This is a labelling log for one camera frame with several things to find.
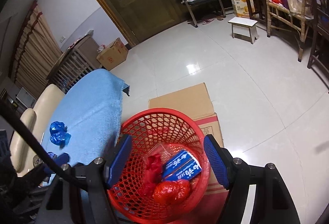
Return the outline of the brown cardboard box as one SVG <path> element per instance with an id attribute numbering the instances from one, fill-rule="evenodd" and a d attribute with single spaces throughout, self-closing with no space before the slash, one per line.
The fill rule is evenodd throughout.
<path id="1" fill-rule="evenodd" d="M 111 42 L 108 46 L 104 47 L 97 55 L 97 60 L 108 71 L 117 67 L 127 59 L 128 49 L 123 44 L 120 38 Z"/>

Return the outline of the wicker chair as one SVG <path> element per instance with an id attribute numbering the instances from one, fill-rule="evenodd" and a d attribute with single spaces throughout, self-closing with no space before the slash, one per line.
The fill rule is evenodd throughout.
<path id="1" fill-rule="evenodd" d="M 265 0 L 266 35 L 274 29 L 295 30 L 298 45 L 298 62 L 303 58 L 305 41 L 313 19 L 312 0 Z"/>

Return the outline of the red plastic trash basket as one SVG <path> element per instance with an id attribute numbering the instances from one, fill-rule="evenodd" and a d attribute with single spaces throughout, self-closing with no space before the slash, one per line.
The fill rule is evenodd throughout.
<path id="1" fill-rule="evenodd" d="M 169 223 L 189 214 L 201 201 L 210 178 L 204 152 L 204 134 L 187 115 L 171 108 L 152 108 L 133 115 L 121 125 L 129 135 L 132 150 L 121 177 L 108 191 L 114 208 L 136 223 Z M 176 154 L 196 164 L 188 169 L 189 184 L 178 200 L 154 200 L 163 181 L 166 164 Z"/>

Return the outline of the blue carton box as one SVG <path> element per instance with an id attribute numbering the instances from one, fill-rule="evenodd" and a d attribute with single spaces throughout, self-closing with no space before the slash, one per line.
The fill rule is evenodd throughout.
<path id="1" fill-rule="evenodd" d="M 190 181 L 201 172 L 202 167 L 198 160 L 190 152 L 181 150 L 163 165 L 162 180 Z"/>

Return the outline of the red plastic bag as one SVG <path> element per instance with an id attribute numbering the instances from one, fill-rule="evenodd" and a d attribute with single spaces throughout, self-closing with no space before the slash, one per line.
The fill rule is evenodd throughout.
<path id="1" fill-rule="evenodd" d="M 152 197 L 164 206 L 181 204 L 190 196 L 191 184 L 187 180 L 162 181 L 163 166 L 160 154 L 146 158 L 140 193 Z"/>

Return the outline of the blue plastic bag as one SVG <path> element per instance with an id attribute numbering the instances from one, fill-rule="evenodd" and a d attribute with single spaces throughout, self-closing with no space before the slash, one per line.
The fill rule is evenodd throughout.
<path id="1" fill-rule="evenodd" d="M 50 124 L 50 141 L 61 149 L 68 145 L 71 135 L 63 122 L 55 121 Z"/>

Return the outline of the beige leather sofa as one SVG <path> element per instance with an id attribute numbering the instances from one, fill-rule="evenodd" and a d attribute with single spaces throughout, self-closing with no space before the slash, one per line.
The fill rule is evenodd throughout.
<path id="1" fill-rule="evenodd" d="M 44 89 L 34 107 L 25 110 L 20 117 L 39 143 L 42 142 L 51 116 L 64 96 L 57 86 L 50 84 Z M 23 177 L 34 169 L 33 159 L 36 153 L 16 131 L 10 143 L 10 152 L 11 162 L 18 177 Z"/>

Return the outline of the orange printed carton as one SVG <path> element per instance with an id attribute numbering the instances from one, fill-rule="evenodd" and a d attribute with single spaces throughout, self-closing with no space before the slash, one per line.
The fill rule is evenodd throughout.
<path id="1" fill-rule="evenodd" d="M 249 18 L 247 0 L 231 0 L 234 14 L 237 17 Z"/>

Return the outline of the flat brown cardboard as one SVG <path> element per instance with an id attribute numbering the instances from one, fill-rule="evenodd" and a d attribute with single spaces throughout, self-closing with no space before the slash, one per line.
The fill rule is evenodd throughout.
<path id="1" fill-rule="evenodd" d="M 187 115 L 204 135 L 213 135 L 219 146 L 224 146 L 218 116 L 204 82 L 150 99 L 148 107 L 173 109 Z"/>

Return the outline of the blue tablecloth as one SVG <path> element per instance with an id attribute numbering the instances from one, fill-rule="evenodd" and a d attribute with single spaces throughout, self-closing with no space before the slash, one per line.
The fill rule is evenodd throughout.
<path id="1" fill-rule="evenodd" d="M 129 86 L 104 69 L 90 72 L 79 80 L 60 101 L 51 116 L 51 122 L 63 122 L 71 139 L 60 148 L 51 143 L 50 131 L 46 130 L 42 147 L 57 155 L 70 156 L 70 168 L 87 166 L 98 157 L 109 154 L 119 139 L 123 94 Z M 37 223 L 61 223 L 63 198 L 68 198 L 68 182 L 59 175 L 51 178 L 51 184 L 37 214 Z M 88 193 L 81 190 L 82 206 L 87 223 L 93 220 Z"/>

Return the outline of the beige striped curtain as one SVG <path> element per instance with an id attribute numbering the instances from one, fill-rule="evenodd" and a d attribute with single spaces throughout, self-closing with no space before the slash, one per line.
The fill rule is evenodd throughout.
<path id="1" fill-rule="evenodd" d="M 47 76 L 61 54 L 45 16 L 34 1 L 14 45 L 9 78 L 37 99 L 48 86 Z"/>

